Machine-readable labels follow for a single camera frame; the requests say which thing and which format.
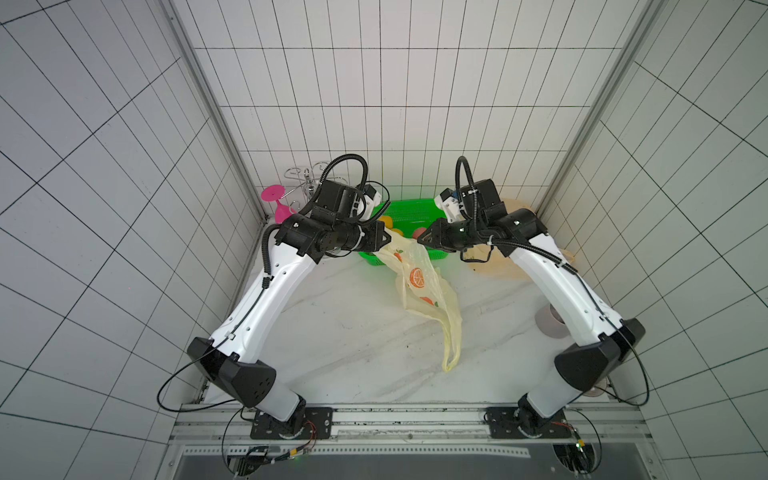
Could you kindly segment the yellow printed plastic bag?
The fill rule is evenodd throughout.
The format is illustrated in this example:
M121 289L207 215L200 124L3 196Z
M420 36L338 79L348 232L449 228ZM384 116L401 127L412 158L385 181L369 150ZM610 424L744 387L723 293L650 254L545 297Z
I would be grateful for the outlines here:
M458 296L432 264L426 247L394 230L385 229L385 233L391 240L374 255L396 274L395 287L403 308L440 324L442 369L450 372L461 356L462 316Z

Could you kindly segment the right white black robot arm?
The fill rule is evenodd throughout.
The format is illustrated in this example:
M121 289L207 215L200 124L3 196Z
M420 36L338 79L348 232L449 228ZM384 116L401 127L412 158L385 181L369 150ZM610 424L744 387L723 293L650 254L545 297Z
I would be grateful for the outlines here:
M419 236L420 244L449 253L481 244L496 248L533 280L573 340L517 403L514 424L523 436L538 438L569 403L633 352L645 329L636 319L623 319L583 281L535 213L507 211L492 180L446 189L435 204L444 215Z

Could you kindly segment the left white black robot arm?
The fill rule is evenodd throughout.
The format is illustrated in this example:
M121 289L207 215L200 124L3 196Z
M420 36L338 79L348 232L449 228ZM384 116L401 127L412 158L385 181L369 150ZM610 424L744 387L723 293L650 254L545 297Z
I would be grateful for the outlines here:
M390 242L378 218L388 206L383 188L377 182L352 187L321 181L305 207L265 229L263 270L229 317L210 338L197 337L188 346L210 383L291 434L303 427L306 402L279 382L261 352L291 295L323 258L374 253Z

